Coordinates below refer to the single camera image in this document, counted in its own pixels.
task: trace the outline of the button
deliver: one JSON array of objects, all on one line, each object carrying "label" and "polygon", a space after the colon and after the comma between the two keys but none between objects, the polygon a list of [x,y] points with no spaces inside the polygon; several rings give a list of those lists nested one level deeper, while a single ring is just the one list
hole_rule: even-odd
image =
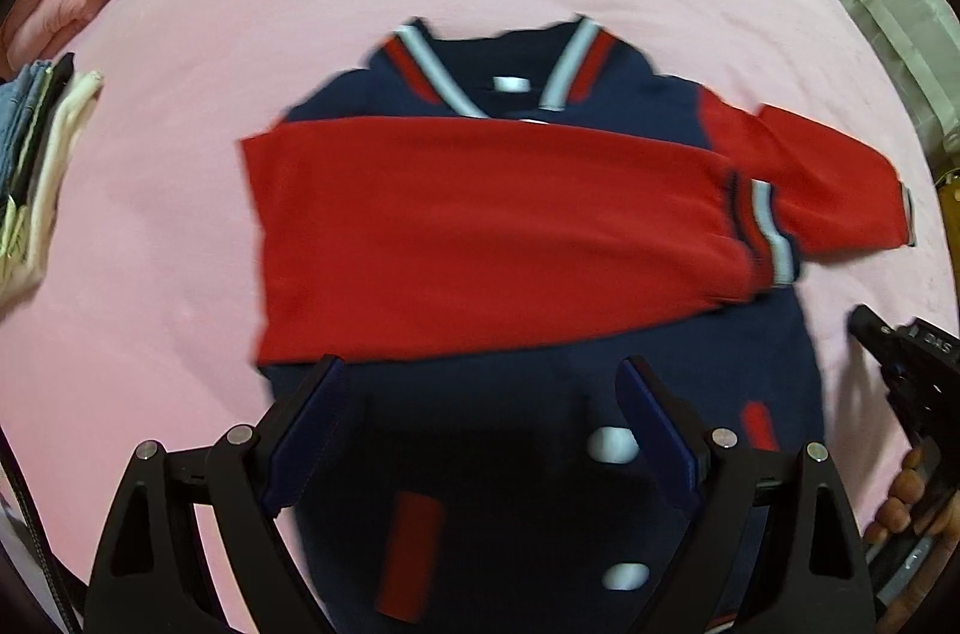
[{"label": "button", "polygon": [[603,575],[603,587],[608,591],[635,591],[650,579],[646,564],[617,564]]},{"label": "button", "polygon": [[637,457],[640,448],[630,428],[604,426],[590,436],[587,452],[600,463],[630,463]]}]

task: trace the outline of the striped cuff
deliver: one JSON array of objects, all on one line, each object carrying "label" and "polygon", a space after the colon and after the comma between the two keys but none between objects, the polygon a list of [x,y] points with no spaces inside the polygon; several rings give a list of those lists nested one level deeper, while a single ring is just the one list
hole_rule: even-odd
[{"label": "striped cuff", "polygon": [[906,217],[906,246],[917,246],[917,230],[913,212],[913,194],[910,188],[901,182],[901,193],[904,195],[904,216]]},{"label": "striped cuff", "polygon": [[734,177],[731,189],[737,234],[757,262],[757,289],[795,283],[800,278],[800,250],[776,225],[776,188],[762,180]]}]

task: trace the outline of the human hand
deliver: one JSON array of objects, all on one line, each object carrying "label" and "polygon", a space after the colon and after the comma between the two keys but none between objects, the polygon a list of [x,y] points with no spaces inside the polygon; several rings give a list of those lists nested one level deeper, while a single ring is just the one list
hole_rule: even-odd
[{"label": "human hand", "polygon": [[[874,522],[867,526],[864,533],[866,542],[875,545],[887,539],[891,533],[899,534],[912,524],[910,509],[923,497],[926,487],[916,471],[921,458],[920,449],[911,450],[904,457],[902,471],[890,486],[890,498],[880,505]],[[918,534],[939,535],[940,538],[904,592],[890,603],[886,613],[877,621],[877,634],[896,634],[900,631],[946,568],[960,544],[960,494],[955,494],[938,516],[928,516],[925,522],[913,524],[913,528]]]}]

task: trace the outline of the pink bedsheet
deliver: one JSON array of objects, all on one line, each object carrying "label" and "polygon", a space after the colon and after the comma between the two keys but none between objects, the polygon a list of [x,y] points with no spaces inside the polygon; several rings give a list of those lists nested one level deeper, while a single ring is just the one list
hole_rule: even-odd
[{"label": "pink bedsheet", "polygon": [[[864,519],[905,445],[845,315],[865,302],[951,332],[956,316],[920,145],[837,0],[112,0],[69,47],[107,86],[66,177],[46,283],[0,326],[0,420],[67,565],[88,572],[137,442],[207,443],[267,404],[248,364],[257,231],[236,139],[413,14],[459,38],[574,12],[733,104],[776,104],[870,143],[913,188],[920,246],[810,265],[800,283],[830,444]],[[222,552],[214,563],[224,582]]]}]

